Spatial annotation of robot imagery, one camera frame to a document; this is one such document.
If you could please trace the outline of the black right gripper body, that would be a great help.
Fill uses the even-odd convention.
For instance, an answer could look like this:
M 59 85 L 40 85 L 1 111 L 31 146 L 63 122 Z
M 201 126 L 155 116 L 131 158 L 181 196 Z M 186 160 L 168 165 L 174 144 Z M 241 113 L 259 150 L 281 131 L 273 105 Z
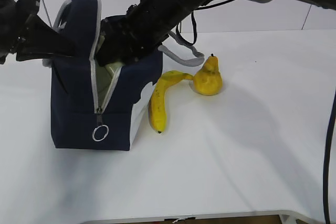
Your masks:
M 100 32 L 104 40 L 96 54 L 98 64 L 132 64 L 152 52 L 170 30 L 164 12 L 162 3 L 140 3 L 130 6 L 123 16 L 103 19 Z

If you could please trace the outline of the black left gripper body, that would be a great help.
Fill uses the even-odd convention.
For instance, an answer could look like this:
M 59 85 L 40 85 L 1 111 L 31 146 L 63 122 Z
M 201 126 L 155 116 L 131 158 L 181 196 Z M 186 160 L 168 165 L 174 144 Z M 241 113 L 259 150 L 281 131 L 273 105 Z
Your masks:
M 16 53 L 20 35 L 39 11 L 40 0 L 1 0 L 1 61 Z

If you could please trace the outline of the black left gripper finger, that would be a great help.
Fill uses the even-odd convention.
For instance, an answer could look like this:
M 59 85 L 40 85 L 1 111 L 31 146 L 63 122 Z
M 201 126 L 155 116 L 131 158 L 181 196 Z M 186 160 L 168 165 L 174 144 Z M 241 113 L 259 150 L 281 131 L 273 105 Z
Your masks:
M 75 45 L 65 36 L 50 28 L 39 16 L 34 16 L 25 30 L 25 51 L 68 50 L 75 56 Z
M 16 61 L 29 61 L 35 59 L 53 59 L 55 57 L 68 57 L 68 50 L 50 51 L 16 51 Z

